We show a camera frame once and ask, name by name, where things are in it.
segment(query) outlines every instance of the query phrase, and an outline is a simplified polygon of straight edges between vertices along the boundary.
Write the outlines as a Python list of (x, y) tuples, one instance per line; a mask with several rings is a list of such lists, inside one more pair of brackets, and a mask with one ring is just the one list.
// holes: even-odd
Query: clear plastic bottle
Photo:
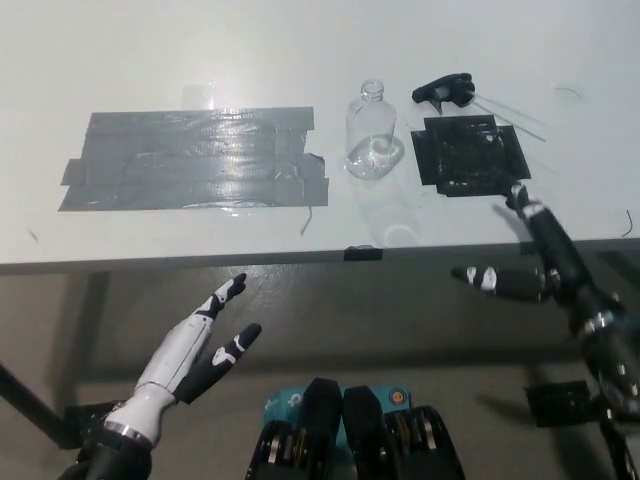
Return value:
[(383, 96), (382, 82), (367, 80), (347, 109), (347, 168), (364, 180), (384, 177), (400, 160), (393, 155), (396, 109)]

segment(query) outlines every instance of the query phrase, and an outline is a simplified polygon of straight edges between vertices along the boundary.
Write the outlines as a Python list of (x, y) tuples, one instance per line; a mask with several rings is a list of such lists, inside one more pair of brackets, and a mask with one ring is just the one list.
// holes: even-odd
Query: black rubber mat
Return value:
[(411, 132), (423, 185), (449, 197), (499, 195), (514, 180), (531, 178), (511, 126), (492, 115), (425, 118)]

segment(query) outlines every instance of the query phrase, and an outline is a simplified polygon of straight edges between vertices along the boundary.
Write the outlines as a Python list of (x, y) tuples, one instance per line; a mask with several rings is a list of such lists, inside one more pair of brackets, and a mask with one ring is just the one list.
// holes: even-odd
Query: white robotic hand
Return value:
[(160, 440), (165, 410), (180, 401), (191, 403), (231, 369), (262, 331), (260, 325), (249, 325), (213, 355), (201, 358), (201, 353), (218, 312), (242, 293), (245, 279), (243, 273), (226, 282), (167, 334), (133, 396), (107, 416), (106, 430), (153, 449)]

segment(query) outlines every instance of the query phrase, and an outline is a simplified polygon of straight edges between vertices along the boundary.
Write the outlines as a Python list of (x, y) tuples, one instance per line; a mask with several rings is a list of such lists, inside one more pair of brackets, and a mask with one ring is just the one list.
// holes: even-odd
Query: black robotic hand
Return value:
[(599, 289), (556, 217), (516, 184), (507, 205), (524, 222), (542, 259), (541, 271), (454, 268), (452, 275), (499, 298), (539, 303), (552, 297), (569, 313), (569, 330), (614, 413), (640, 417), (638, 322)]

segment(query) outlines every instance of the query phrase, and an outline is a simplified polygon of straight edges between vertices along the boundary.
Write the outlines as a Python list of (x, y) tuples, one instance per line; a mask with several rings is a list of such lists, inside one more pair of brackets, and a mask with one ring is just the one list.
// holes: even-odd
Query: wire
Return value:
[(622, 237), (620, 238), (624, 238), (627, 235), (629, 235), (631, 233), (631, 230), (633, 230), (633, 219), (631, 218), (631, 213), (629, 212), (629, 210), (627, 210), (627, 217), (629, 217), (629, 230), (627, 230), (625, 233), (622, 234)]
[(474, 105), (476, 107), (478, 107), (480, 110), (484, 110), (487, 113), (490, 113), (491, 115), (499, 118), (500, 120), (502, 120), (503, 122), (507, 122), (510, 123), (511, 125), (513, 125), (513, 128), (517, 128), (518, 130), (522, 130), (524, 133), (531, 135), (533, 138), (535, 138), (536, 140), (540, 140), (541, 142), (545, 142), (546, 140), (544, 138), (542, 138), (540, 135), (536, 135), (535, 133), (533, 133), (531, 130), (527, 130), (524, 127), (521, 127), (520, 125), (517, 125), (515, 123), (513, 123), (511, 120), (509, 120), (508, 118), (503, 117), (502, 115), (498, 115), (496, 112), (493, 112), (491, 110), (489, 110), (486, 107), (483, 107), (482, 105), (478, 104), (478, 102), (474, 102)]
[(536, 117), (532, 117), (531, 115), (524, 113), (521, 110), (516, 110), (515, 108), (510, 107), (509, 105), (505, 105), (504, 103), (498, 102), (497, 100), (491, 100), (490, 98), (483, 97), (482, 95), (478, 95), (476, 92), (469, 92), (469, 93), (471, 93), (474, 97), (479, 98), (480, 100), (484, 100), (485, 102), (497, 105), (498, 107), (504, 108), (505, 110), (515, 113), (516, 115), (520, 115), (523, 118), (528, 118), (532, 122), (536, 122), (537, 124), (542, 125), (543, 127), (547, 126), (547, 124), (544, 123), (542, 120), (539, 120)]
[(304, 232), (307, 231), (307, 227), (309, 226), (309, 223), (311, 223), (312, 218), (313, 218), (313, 209), (309, 207), (309, 218), (307, 218), (307, 221), (304, 222), (304, 225), (300, 229), (300, 236), (304, 235)]

